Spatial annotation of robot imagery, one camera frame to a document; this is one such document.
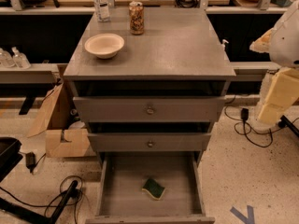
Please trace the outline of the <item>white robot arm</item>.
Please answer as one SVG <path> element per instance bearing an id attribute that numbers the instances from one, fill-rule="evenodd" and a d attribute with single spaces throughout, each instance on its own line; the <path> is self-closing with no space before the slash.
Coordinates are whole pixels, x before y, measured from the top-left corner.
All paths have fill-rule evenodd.
<path id="1" fill-rule="evenodd" d="M 264 76 L 254 112 L 257 126 L 271 128 L 299 98 L 299 2 L 293 2 L 249 49 L 268 53 L 270 60 L 280 65 L 274 75 Z"/>

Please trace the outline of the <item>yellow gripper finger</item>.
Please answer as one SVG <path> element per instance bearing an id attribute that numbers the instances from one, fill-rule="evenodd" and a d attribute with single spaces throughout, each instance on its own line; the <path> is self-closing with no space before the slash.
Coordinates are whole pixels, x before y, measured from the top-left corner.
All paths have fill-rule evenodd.
<path id="1" fill-rule="evenodd" d="M 269 29 L 262 36 L 260 36 L 257 40 L 253 41 L 249 49 L 258 53 L 268 53 L 271 45 L 271 35 L 273 29 Z"/>
<path id="2" fill-rule="evenodd" d="M 276 124 L 298 99 L 298 69 L 281 68 L 275 74 L 267 73 L 260 89 L 257 120 L 262 124 Z"/>

